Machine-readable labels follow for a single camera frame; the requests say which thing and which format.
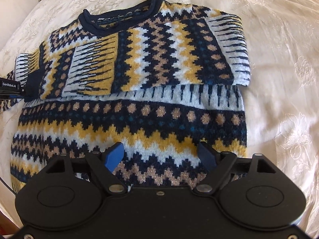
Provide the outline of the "patterned knit sweater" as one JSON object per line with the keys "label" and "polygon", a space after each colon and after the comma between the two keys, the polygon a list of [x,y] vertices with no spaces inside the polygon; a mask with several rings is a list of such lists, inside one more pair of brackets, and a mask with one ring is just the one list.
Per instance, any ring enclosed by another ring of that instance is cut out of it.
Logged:
{"label": "patterned knit sweater", "polygon": [[197,146],[247,150],[239,88],[250,65],[239,16],[146,0],[77,19],[16,58],[8,78],[27,90],[11,144],[19,191],[59,154],[82,158],[117,142],[114,174],[129,186],[196,186]]}

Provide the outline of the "cream floral bedspread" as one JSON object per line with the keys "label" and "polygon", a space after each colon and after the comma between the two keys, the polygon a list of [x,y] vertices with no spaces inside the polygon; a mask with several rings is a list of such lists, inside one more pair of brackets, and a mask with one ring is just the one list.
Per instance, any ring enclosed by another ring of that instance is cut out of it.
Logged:
{"label": "cream floral bedspread", "polygon": [[[144,0],[1,0],[1,76],[84,9],[92,14]],[[240,16],[251,81],[241,92],[248,155],[262,153],[303,190],[300,226],[318,236],[318,0],[167,0]]]}

